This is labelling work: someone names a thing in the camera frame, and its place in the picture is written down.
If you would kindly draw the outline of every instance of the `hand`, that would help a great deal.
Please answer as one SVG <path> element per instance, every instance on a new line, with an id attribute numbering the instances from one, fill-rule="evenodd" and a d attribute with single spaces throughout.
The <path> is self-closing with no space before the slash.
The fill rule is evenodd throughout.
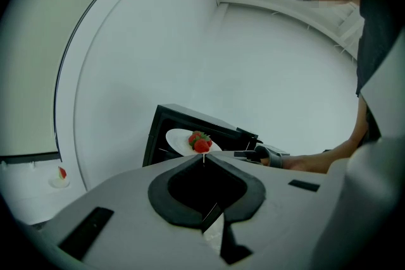
<path id="1" fill-rule="evenodd" d="M 301 156 L 283 156 L 283 169 L 309 171 L 308 164 Z M 260 159 L 263 166 L 271 166 L 270 158 Z"/>

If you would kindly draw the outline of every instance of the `black slot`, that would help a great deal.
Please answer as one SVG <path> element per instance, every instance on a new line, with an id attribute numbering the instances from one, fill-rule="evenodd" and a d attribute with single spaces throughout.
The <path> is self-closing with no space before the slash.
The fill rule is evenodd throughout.
<path id="1" fill-rule="evenodd" d="M 77 260 L 81 260 L 97 236 L 114 214 L 107 208 L 95 208 L 65 240 L 59 248 Z"/>
<path id="2" fill-rule="evenodd" d="M 309 190 L 312 192 L 317 192 L 320 187 L 320 185 L 317 185 L 315 183 L 305 182 L 305 181 L 301 181 L 301 180 L 292 180 L 289 182 L 289 185 L 298 187 L 301 189 Z"/>

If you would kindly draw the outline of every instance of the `red object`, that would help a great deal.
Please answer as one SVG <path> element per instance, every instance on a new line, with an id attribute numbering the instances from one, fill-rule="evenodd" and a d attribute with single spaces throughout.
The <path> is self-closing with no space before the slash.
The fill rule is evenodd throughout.
<path id="1" fill-rule="evenodd" d="M 205 139 L 200 138 L 195 144 L 194 144 L 194 150 L 198 153 L 204 153 L 209 151 L 209 145 L 208 142 L 205 141 Z"/>
<path id="2" fill-rule="evenodd" d="M 197 136 L 200 136 L 200 135 L 198 135 L 198 134 L 193 134 L 193 135 L 191 135 L 191 136 L 189 137 L 189 143 L 191 143 L 192 141 L 194 141 L 194 139 L 195 139 Z"/>
<path id="3" fill-rule="evenodd" d="M 58 168 L 59 168 L 59 177 L 60 177 L 61 179 L 65 179 L 65 178 L 66 178 L 66 171 L 65 171 L 65 169 L 61 168 L 60 166 L 58 166 Z"/>

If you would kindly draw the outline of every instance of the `strawberry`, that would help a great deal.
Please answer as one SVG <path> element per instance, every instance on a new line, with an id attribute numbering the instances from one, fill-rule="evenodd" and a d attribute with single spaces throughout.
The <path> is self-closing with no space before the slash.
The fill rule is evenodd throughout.
<path id="1" fill-rule="evenodd" d="M 194 139 L 195 139 L 197 136 L 199 136 L 199 135 L 197 135 L 197 134 L 191 135 L 191 136 L 189 137 L 189 143 L 191 143 L 192 141 L 194 141 Z"/>
<path id="2" fill-rule="evenodd" d="M 191 142 L 189 142 L 189 145 L 192 147 L 192 149 L 194 150 L 194 144 L 200 139 L 200 136 L 196 136 L 194 137 Z"/>
<path id="3" fill-rule="evenodd" d="M 66 171 L 65 171 L 65 169 L 61 168 L 60 166 L 58 166 L 58 168 L 59 168 L 59 178 L 65 179 L 65 178 L 66 178 Z"/>
<path id="4" fill-rule="evenodd" d="M 208 142 L 205 141 L 205 139 L 200 138 L 195 142 L 194 150 L 196 150 L 198 153 L 208 152 L 209 151 Z"/>

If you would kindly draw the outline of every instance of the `white plate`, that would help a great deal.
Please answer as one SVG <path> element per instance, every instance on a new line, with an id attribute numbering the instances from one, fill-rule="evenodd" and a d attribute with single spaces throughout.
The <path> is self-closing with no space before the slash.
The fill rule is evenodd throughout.
<path id="1" fill-rule="evenodd" d="M 193 150 L 189 144 L 189 137 L 191 135 L 192 131 L 174 128 L 166 133 L 166 140 L 172 149 L 182 156 L 193 156 L 199 153 Z M 209 152 L 207 153 L 213 151 L 222 151 L 221 148 L 214 143 L 214 141 L 213 145 L 211 145 L 209 148 Z"/>
<path id="2" fill-rule="evenodd" d="M 61 178 L 53 178 L 49 179 L 48 183 L 50 184 L 51 187 L 54 188 L 66 188 L 70 181 L 68 178 L 61 179 Z"/>

